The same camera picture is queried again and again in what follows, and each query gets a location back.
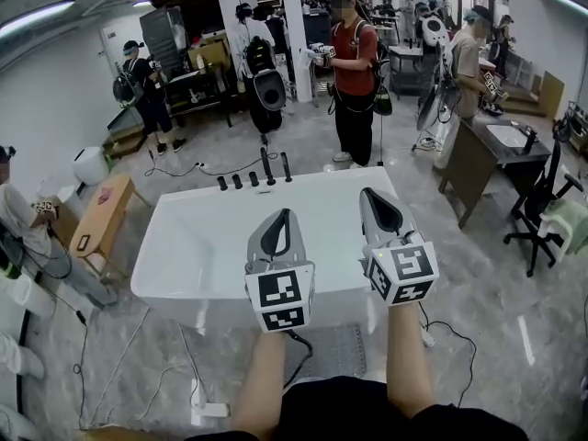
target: ceiling light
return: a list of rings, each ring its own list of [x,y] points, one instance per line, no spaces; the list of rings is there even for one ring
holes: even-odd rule
[[[46,19],[49,17],[53,17],[58,15],[59,13],[67,10],[70,6],[75,3],[75,0],[65,0],[59,2],[57,4],[52,4],[49,6],[43,6],[42,8],[38,8],[31,13],[27,13],[21,17],[18,17],[8,23],[5,23],[0,28],[0,38],[7,36],[9,34],[18,31],[19,29],[25,28],[27,26],[33,25],[42,19]]]
[[[586,8],[585,6],[577,4],[573,0],[557,0],[557,1],[560,2],[561,4],[564,4],[568,8],[571,8],[573,10],[576,10],[576,11],[583,13],[586,17],[588,17],[588,8]]]

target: wooden bench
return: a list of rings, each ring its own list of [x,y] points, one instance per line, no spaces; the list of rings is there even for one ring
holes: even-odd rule
[[[88,260],[91,254],[99,254],[121,276],[129,276],[111,260],[110,253],[124,218],[125,209],[133,194],[151,207],[151,204],[136,191],[129,175],[110,177],[96,190],[84,212],[84,217],[75,230],[70,243],[70,253],[85,261],[98,277],[101,277],[101,273]],[[85,246],[81,249],[80,245],[83,242],[85,242]]]

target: gray mat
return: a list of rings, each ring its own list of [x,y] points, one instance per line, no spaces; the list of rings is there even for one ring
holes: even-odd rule
[[[361,378],[366,374],[366,356],[359,325],[296,330],[313,348],[295,381],[303,378],[328,379],[335,376]],[[288,338],[285,380],[288,380],[307,354],[306,345]]]

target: black office chair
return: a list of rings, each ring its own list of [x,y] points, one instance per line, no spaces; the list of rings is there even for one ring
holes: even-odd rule
[[[533,254],[531,256],[531,267],[526,272],[528,277],[532,277],[535,271],[535,263],[537,261],[537,252],[539,247],[547,254],[551,261],[548,266],[553,267],[556,264],[555,256],[549,250],[548,243],[553,242],[557,246],[563,244],[561,237],[554,233],[549,233],[547,237],[539,237],[537,235],[539,226],[541,225],[540,215],[545,211],[551,201],[562,198],[571,187],[576,187],[583,192],[581,183],[571,175],[566,174],[566,184],[557,193],[553,194],[553,187],[555,185],[555,176],[558,172],[561,157],[561,142],[566,142],[570,139],[571,123],[566,115],[563,120],[556,121],[553,126],[553,139],[555,144],[553,146],[553,154],[551,155],[551,164],[549,166],[549,173],[545,176],[545,171],[541,174],[539,180],[535,183],[531,191],[525,198],[525,213],[514,209],[514,217],[522,219],[529,232],[508,233],[503,241],[508,244],[511,239],[530,240],[533,242]]]

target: marble floor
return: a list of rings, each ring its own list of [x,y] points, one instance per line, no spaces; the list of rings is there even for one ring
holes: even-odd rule
[[[328,101],[322,99],[318,107],[296,106],[296,114],[269,135],[270,151],[288,153],[293,175],[322,171],[338,151],[334,117],[326,114]],[[399,196],[410,205],[427,239],[435,243],[441,278],[424,303],[429,318],[451,323],[478,347],[473,383],[463,406],[479,407],[519,424],[533,439],[567,439],[582,410],[579,385],[588,345],[582,316],[588,292],[586,259],[570,256],[548,269],[547,260],[540,255],[535,276],[527,278],[530,246],[502,242],[514,228],[507,217],[516,200],[512,190],[484,196],[461,231],[460,205],[437,191],[439,177],[432,170],[435,154],[411,152],[416,138],[415,109],[413,97],[394,102],[394,114],[383,120],[383,158]],[[536,126],[540,138],[552,143],[545,120],[518,119]],[[233,115],[233,122],[234,127],[228,129],[221,113],[198,113],[182,129],[189,139],[184,150],[158,158],[157,166],[180,173],[194,162],[220,169],[216,171],[251,163],[259,155],[259,136],[248,113]],[[379,155],[379,124],[376,116],[374,165]],[[583,161],[567,150],[563,164],[574,174],[585,168]],[[182,177],[157,171],[144,176],[150,167],[143,148],[119,162],[115,171],[130,173],[136,187],[152,202],[165,193],[216,185],[213,176],[198,170]],[[255,169],[261,175],[261,165]],[[129,270],[150,216],[150,209],[139,201],[131,202],[115,247],[116,259]],[[60,287],[59,292],[74,307],[89,313],[87,303],[69,289]],[[147,312],[146,304],[130,293],[128,281],[119,284],[119,293],[119,305],[95,311],[88,324],[82,425],[121,424],[154,432],[162,439],[181,439],[225,427],[227,420],[198,419],[191,414],[188,400],[193,375],[184,343],[176,323],[159,317],[156,311],[144,317],[142,328],[103,393],[120,354]],[[365,377],[369,379],[385,378],[383,323],[362,328]],[[522,327],[528,334],[526,345]],[[209,400],[233,403],[247,367],[252,332],[184,331]],[[436,345],[427,349],[436,396],[441,403],[457,403],[468,384],[472,348],[443,327],[432,327],[430,333],[436,339]],[[25,380],[25,414],[45,439],[73,439],[78,428],[82,385],[73,365],[79,362],[83,341],[84,327],[61,302],[49,322],[31,319],[28,345],[45,362],[47,377],[42,382]],[[145,415],[162,371],[169,367],[174,369],[163,376],[160,392]]]

